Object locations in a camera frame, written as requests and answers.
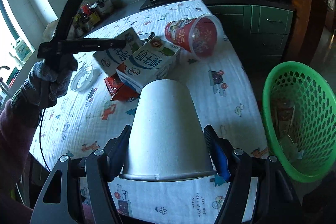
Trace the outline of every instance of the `countertop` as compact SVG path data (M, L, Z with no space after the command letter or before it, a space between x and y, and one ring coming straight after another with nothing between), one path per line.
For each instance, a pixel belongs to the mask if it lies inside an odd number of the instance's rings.
M139 12L140 7L148 0L138 0L123 8L117 8L109 17L104 19L102 22L97 24L89 33L85 34L84 37L106 25L109 25L112 22L120 20L122 18L128 17L135 13ZM172 0L170 3L181 2L182 0ZM276 0L202 0L205 5L229 5L229 4L239 4L239 5L261 5L261 6L269 6L275 7L285 10L295 11L295 8L284 1L276 1Z

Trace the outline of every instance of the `gloved hand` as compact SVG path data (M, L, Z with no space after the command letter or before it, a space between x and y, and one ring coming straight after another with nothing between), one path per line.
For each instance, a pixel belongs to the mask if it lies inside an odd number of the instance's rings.
M41 84L50 81L49 98L56 100L68 92L72 72L78 68L77 60L72 55L61 58L60 72L55 72L44 61L37 62L31 69L28 78L11 100L11 108L20 121L36 128L41 119Z
M67 94L72 72L77 70L78 63L72 55L62 56L60 63L58 73L49 68L44 61L35 63L21 87L28 102L36 106L40 105L42 80L52 82L49 91L50 100L55 101Z

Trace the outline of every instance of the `green plastic basket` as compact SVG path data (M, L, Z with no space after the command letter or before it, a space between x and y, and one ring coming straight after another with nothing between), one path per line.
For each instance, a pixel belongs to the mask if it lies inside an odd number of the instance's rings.
M295 102L293 142L304 150L302 160L290 163L277 140L270 114L273 99ZM287 174L300 182L321 179L336 159L336 99L323 77L298 62L284 62L268 75L262 94L263 122L269 148Z

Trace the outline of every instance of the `drawer handle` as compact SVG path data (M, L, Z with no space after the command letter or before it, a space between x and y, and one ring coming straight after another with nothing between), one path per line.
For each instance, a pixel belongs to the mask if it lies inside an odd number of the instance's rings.
M282 23L281 20L270 20L270 19L268 19L268 18L266 18L266 20L267 20L268 22Z

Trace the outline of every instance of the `white tablecloth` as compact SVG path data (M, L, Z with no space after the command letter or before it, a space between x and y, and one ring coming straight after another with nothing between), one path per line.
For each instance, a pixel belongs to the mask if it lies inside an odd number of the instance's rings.
M133 27L140 33L155 32L165 39L168 22L196 18L211 13L201 0L164 5L145 10L111 23L88 35L87 38L114 38ZM234 148L241 148L251 156L267 157L264 128L257 103L241 62L231 43L224 37L223 55L207 62L197 62L185 50L180 64L168 75L187 85L202 128L211 124L217 134L230 140ZM97 80L82 92L73 92L48 108L42 125L42 150L50 169L61 155L72 159L88 156L104 147L123 128L132 125L138 100L113 101L114 112L102 120L105 102L110 95L103 79L106 74L93 61L91 53L75 55L79 68L92 63L97 67ZM37 128L30 152L45 165L39 147ZM139 182L116 178L110 190L121 213L156 223L213 223L225 197L228 183L219 176L182 182ZM87 196L85 179L81 192ZM245 212L247 220L250 214Z

